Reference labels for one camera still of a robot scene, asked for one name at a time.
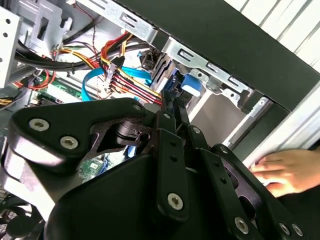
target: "green circuit board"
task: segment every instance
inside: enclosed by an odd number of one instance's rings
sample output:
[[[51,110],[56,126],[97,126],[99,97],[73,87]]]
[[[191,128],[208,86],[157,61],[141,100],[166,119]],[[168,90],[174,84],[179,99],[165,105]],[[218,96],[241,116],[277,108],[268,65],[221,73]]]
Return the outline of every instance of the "green circuit board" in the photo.
[[[79,168],[79,177],[83,179],[83,183],[93,179],[98,175],[103,166],[103,161],[101,157],[95,157],[86,160],[82,163]]]

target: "black wire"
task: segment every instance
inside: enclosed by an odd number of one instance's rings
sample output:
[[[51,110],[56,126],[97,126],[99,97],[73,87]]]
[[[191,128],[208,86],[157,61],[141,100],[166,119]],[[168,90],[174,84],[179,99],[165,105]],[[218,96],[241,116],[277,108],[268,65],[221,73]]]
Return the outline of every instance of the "black wire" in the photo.
[[[88,32],[90,29],[92,29],[95,25],[97,25],[98,23],[100,23],[102,20],[104,19],[103,16],[98,16],[96,17],[92,22],[90,22],[88,25],[86,25],[84,28],[82,28],[81,30],[77,31],[75,34],[73,34],[72,36],[64,39],[62,42],[63,44],[69,44],[70,42],[72,42],[73,40],[77,39],[78,37],[82,36],[83,34],[85,34],[86,32]]]

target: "white surface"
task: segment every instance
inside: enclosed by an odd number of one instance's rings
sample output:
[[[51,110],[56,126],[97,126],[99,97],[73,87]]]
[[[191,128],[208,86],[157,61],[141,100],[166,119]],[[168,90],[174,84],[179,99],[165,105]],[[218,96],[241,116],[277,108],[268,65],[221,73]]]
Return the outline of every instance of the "white surface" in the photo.
[[[10,76],[20,25],[19,16],[0,6],[0,88],[5,87]]]

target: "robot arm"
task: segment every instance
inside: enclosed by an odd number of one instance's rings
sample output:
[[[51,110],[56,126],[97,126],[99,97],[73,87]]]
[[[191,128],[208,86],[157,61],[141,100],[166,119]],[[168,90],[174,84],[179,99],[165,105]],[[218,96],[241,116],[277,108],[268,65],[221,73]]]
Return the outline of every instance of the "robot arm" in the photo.
[[[81,161],[136,146],[81,184]],[[184,103],[130,98],[25,108],[9,123],[4,188],[37,207],[45,240],[299,240],[289,212],[224,145],[210,148]]]

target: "silver metal panel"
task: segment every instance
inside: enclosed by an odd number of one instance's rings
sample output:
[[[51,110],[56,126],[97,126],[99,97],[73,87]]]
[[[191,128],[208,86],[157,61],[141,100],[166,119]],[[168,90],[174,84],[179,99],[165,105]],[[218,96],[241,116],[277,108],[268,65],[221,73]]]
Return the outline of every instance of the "silver metal panel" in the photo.
[[[23,16],[20,40],[40,55],[51,57],[71,28],[72,19],[62,24],[62,9],[47,0],[19,0],[13,11]]]
[[[21,26],[20,17],[0,6],[0,88],[9,81]]]
[[[188,68],[201,69],[213,76],[215,79],[228,85],[230,88],[242,93],[244,90],[252,92],[252,89],[244,83],[233,78],[229,73],[217,67],[213,63],[207,61],[188,47],[182,45],[174,38],[169,37],[162,52],[166,53],[170,58],[185,65]]]
[[[320,139],[320,82],[243,163],[250,167],[272,152],[308,149],[318,139]]]
[[[77,0],[77,2],[148,43],[152,43],[158,33],[150,23],[113,0]]]

